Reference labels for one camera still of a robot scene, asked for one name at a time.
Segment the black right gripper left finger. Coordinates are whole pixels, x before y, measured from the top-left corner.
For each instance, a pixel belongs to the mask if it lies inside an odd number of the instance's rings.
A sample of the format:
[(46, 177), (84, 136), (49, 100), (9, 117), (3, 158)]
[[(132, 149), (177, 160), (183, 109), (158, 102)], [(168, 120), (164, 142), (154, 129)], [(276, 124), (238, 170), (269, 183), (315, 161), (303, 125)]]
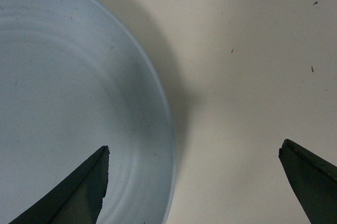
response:
[(108, 185), (109, 148), (100, 147), (11, 223), (96, 223)]

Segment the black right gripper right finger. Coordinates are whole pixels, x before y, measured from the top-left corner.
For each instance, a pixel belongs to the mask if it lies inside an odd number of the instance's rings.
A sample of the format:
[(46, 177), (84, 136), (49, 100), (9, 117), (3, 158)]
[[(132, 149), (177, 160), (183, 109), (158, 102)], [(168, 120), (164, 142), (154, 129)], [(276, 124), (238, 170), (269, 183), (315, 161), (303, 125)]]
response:
[(289, 139), (279, 159), (310, 223), (336, 223), (336, 166)]

